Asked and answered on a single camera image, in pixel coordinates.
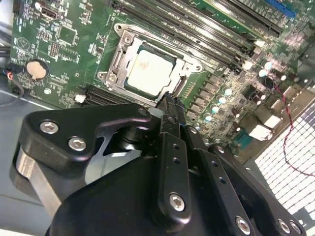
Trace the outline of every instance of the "black wire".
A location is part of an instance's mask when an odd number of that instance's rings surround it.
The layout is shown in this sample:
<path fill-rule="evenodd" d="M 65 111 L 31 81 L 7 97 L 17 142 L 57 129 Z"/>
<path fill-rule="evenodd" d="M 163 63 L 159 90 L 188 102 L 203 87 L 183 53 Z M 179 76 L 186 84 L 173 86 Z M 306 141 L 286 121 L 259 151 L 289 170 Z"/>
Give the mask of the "black wire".
<path fill-rule="evenodd" d="M 19 101 L 24 96 L 25 92 L 24 92 L 22 85 L 20 85 L 20 83 L 17 82 L 15 79 L 12 79 L 11 81 L 18 87 L 18 89 L 20 90 L 20 94 L 12 101 L 0 104 L 0 108 L 13 105 L 14 103 Z"/>
<path fill-rule="evenodd" d="M 7 30 L 12 30 L 12 26 L 11 26 L 10 24 L 6 23 L 6 22 L 0 21 L 0 26 L 1 26 L 2 28 L 7 29 Z"/>
<path fill-rule="evenodd" d="M 0 30 L 0 39 L 9 44 L 12 42 L 12 36 L 2 30 Z"/>
<path fill-rule="evenodd" d="M 10 53 L 2 53 L 0 52 L 0 58 L 9 58 L 10 57 Z"/>
<path fill-rule="evenodd" d="M 0 46 L 0 51 L 1 52 L 8 52 L 11 50 L 11 47 L 8 46 Z"/>

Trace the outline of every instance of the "white grid panel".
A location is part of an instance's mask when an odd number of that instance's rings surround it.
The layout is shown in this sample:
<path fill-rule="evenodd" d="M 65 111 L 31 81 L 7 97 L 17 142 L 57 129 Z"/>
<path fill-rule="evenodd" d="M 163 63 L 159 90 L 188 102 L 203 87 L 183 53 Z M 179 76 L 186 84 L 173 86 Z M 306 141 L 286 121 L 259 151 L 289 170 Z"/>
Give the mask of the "white grid panel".
<path fill-rule="evenodd" d="M 286 142 L 286 157 L 299 170 L 315 174 L 315 103 L 294 122 Z M 291 214 L 305 208 L 315 220 L 315 177 L 294 171 L 284 160 L 288 128 L 256 160 L 262 175 L 279 202 Z"/>

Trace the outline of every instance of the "sata port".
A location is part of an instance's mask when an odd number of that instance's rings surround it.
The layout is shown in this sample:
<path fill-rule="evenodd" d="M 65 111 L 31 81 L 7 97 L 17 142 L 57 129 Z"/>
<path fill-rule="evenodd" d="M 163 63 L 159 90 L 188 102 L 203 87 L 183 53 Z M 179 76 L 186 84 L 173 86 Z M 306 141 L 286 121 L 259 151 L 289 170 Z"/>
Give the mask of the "sata port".
<path fill-rule="evenodd" d="M 57 18 L 57 14 L 56 12 L 53 12 L 51 10 L 49 10 L 46 7 L 42 7 L 41 8 L 41 14 L 43 14 L 46 17 L 52 18 L 52 19 L 56 19 Z"/>

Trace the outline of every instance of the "cable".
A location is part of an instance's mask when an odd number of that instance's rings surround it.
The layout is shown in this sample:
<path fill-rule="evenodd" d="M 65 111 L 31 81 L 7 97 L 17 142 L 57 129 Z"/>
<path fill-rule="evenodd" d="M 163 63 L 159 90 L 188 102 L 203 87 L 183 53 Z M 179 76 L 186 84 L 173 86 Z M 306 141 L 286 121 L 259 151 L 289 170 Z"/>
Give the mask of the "cable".
<path fill-rule="evenodd" d="M 2 39 L 3 41 L 9 44 L 11 44 L 12 42 L 12 36 L 2 30 L 0 30 L 0 39 Z"/>
<path fill-rule="evenodd" d="M 0 21 L 0 27 L 5 28 L 7 30 L 12 30 L 12 26 L 6 22 Z"/>
<path fill-rule="evenodd" d="M 17 82 L 16 80 L 14 80 L 12 72 L 10 72 L 10 71 L 7 72 L 7 73 L 6 73 L 6 76 L 7 76 L 7 78 L 8 78 L 10 81 L 12 81 L 12 82 L 19 88 L 20 94 L 19 94 L 19 95 L 17 96 L 17 98 L 14 99 L 13 101 L 0 104 L 0 108 L 10 106 L 10 105 L 16 103 L 18 100 L 20 100 L 21 97 L 24 96 L 24 89 L 23 89 L 23 87 L 19 84 L 19 82 Z"/>
<path fill-rule="evenodd" d="M 0 52 L 0 58 L 9 58 L 9 57 L 10 57 L 10 53 Z"/>
<path fill-rule="evenodd" d="M 288 164 L 294 171 L 297 171 L 299 172 L 300 174 L 303 174 L 305 176 L 312 176 L 312 177 L 315 177 L 314 174 L 308 174 L 308 173 L 305 173 L 301 170 L 299 170 L 298 168 L 294 167 L 293 165 L 290 164 L 290 162 L 288 161 L 287 157 L 286 157 L 286 142 L 291 134 L 291 132 L 294 130 L 294 124 L 293 124 L 293 120 L 292 120 L 292 117 L 291 117 L 291 114 L 290 114 L 290 110 L 289 110 L 289 107 L 286 103 L 286 97 L 285 95 L 281 92 L 281 90 L 279 89 L 278 85 L 275 83 L 275 87 L 274 89 L 279 92 L 282 96 L 282 102 L 284 103 L 285 105 L 285 111 L 286 111 L 286 114 L 287 116 L 289 117 L 289 120 L 290 120 L 290 129 L 289 129 L 289 132 L 287 133 L 287 135 L 284 137 L 284 141 L 283 141 L 283 154 L 284 154 L 284 161 L 286 162 L 286 164 Z"/>

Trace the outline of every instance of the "port connector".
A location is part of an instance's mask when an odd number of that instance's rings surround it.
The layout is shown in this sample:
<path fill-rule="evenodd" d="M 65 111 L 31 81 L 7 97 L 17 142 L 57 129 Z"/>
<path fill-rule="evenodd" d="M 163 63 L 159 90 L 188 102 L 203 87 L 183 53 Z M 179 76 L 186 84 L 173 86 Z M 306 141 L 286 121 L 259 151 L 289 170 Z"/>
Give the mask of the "port connector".
<path fill-rule="evenodd" d="M 274 9 L 278 10 L 281 12 L 283 15 L 285 15 L 288 18 L 295 18 L 296 13 L 288 9 L 286 6 L 282 5 L 280 2 L 276 0 L 264 0 L 267 2 L 269 5 L 271 5 Z"/>
<path fill-rule="evenodd" d="M 41 14 L 43 16 L 49 17 L 49 18 L 54 19 L 54 20 L 57 18 L 57 13 L 54 12 L 54 11 L 49 10 L 46 7 L 42 7 L 41 8 Z"/>

